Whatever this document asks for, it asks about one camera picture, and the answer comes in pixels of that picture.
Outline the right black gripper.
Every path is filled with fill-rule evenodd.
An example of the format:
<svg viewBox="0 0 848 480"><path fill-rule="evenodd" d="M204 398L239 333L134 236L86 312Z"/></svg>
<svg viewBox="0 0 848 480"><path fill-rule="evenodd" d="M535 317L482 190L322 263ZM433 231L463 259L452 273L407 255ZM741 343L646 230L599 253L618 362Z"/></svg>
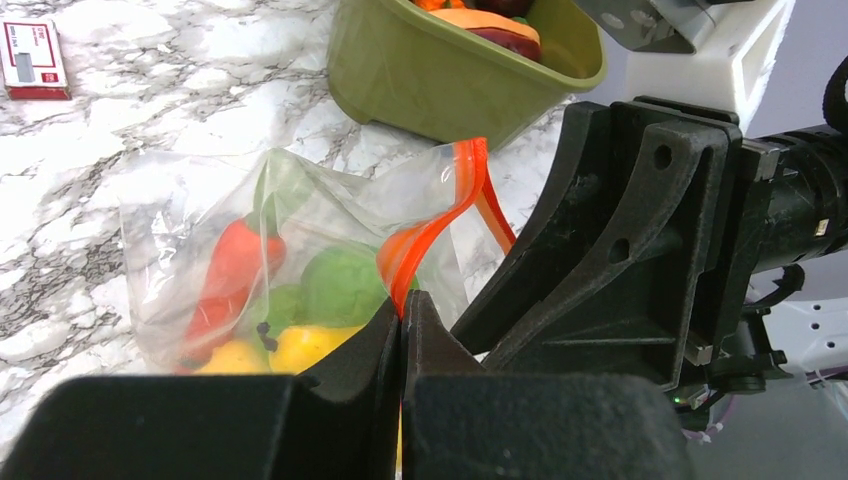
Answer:
<svg viewBox="0 0 848 480"><path fill-rule="evenodd" d="M790 376L766 317L801 262L847 246L847 133L757 139L735 115L648 96L639 151L594 246L490 350L496 371L618 373L665 390L761 391Z"/></svg>

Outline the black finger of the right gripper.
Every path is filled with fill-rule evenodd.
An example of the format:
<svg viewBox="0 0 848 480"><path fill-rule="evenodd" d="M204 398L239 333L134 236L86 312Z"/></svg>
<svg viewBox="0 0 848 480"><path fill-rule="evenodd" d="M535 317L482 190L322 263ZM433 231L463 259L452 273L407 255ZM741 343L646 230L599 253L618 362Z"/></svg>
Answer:
<svg viewBox="0 0 848 480"><path fill-rule="evenodd" d="M516 242L452 329L471 353L492 350L583 259L620 198L612 111L569 105L544 188Z"/></svg>

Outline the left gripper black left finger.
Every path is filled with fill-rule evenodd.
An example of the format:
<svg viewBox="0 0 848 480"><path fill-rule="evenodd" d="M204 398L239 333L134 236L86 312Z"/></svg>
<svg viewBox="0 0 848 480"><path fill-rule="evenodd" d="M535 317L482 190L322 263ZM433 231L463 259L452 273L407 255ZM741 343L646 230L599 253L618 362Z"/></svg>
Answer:
<svg viewBox="0 0 848 480"><path fill-rule="evenodd" d="M297 375L88 376L37 406L5 479L388 479L400 325L385 302Z"/></svg>

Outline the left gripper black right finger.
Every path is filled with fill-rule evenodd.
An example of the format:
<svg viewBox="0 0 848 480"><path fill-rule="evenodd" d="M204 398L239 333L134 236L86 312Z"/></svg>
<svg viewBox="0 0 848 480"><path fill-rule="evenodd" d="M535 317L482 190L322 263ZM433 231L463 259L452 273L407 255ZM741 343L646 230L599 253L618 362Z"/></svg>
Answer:
<svg viewBox="0 0 848 480"><path fill-rule="evenodd" d="M486 370L444 327L431 296L402 320L406 479L692 479L660 390L618 374Z"/></svg>

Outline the yellow toy lemon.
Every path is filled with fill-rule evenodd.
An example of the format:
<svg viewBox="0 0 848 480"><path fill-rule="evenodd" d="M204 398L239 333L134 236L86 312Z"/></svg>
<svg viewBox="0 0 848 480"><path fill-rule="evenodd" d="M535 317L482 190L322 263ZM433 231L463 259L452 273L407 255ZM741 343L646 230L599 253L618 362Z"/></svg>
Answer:
<svg viewBox="0 0 848 480"><path fill-rule="evenodd" d="M262 322L256 327L263 348L268 352L272 373L296 375L305 372L338 349L363 328L294 325L271 336L271 327Z"/></svg>

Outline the green toy lime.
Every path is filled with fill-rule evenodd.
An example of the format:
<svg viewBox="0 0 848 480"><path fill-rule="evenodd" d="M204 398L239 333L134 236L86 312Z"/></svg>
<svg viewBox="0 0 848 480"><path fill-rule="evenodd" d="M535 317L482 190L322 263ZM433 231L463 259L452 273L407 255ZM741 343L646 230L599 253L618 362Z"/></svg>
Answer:
<svg viewBox="0 0 848 480"><path fill-rule="evenodd" d="M376 248L360 243L317 253L300 277L298 322L328 328L367 323L388 298L376 253Z"/></svg>

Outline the clear zip top bag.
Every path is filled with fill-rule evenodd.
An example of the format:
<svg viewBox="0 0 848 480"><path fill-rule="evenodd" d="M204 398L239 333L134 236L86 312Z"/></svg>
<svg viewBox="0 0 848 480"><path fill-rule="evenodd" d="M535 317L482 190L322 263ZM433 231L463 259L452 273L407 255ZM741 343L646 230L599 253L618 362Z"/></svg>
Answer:
<svg viewBox="0 0 848 480"><path fill-rule="evenodd" d="M246 342L251 303L271 288L300 285L327 247L376 248L385 302L401 306L409 292L428 292L451 325L516 239L482 138L432 148L373 179L280 148L235 157L142 151L128 159L118 194L131 322L146 363L160 373L198 369L176 371L183 336L215 244L235 220L286 244L282 266L259 276L235 322L231 340Z"/></svg>

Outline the orange toy carrot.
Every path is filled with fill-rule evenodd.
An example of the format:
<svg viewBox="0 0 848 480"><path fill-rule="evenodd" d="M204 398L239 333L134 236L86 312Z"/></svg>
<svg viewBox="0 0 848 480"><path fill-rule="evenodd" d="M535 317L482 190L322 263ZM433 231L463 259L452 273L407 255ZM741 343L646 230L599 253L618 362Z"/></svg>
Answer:
<svg viewBox="0 0 848 480"><path fill-rule="evenodd" d="M213 351L233 337L235 322L262 273L283 264L285 241L254 230L245 219L230 223L213 249L200 298L182 341L176 371L199 368Z"/></svg>

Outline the yellow toy bell pepper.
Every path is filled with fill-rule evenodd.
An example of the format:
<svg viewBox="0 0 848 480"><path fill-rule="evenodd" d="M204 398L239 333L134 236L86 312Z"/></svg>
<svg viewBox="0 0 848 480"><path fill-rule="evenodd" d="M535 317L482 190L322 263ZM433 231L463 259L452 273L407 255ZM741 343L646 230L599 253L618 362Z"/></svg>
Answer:
<svg viewBox="0 0 848 480"><path fill-rule="evenodd" d="M194 371L196 375L253 375L268 372L265 358L250 342L243 340L231 340L217 347L209 361Z"/></svg>

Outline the green toy leafy vegetable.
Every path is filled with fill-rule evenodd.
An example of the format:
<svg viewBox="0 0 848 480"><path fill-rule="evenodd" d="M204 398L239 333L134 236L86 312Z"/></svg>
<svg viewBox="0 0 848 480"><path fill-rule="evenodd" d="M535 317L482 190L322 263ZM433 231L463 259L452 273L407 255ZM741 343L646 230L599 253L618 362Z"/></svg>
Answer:
<svg viewBox="0 0 848 480"><path fill-rule="evenodd" d="M300 322L301 298L299 284L280 285L258 296L246 310L247 338L264 361L278 349L282 331Z"/></svg>

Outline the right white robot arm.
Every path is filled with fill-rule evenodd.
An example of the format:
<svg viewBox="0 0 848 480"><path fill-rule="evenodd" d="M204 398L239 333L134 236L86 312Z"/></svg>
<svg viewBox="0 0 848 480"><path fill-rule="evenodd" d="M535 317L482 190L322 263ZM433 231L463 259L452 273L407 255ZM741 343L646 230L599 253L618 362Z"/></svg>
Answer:
<svg viewBox="0 0 848 480"><path fill-rule="evenodd" d="M608 372L714 402L847 375L847 303L794 301L847 247L847 68L825 123L747 139L730 112L569 106L546 185L453 327L486 367Z"/></svg>

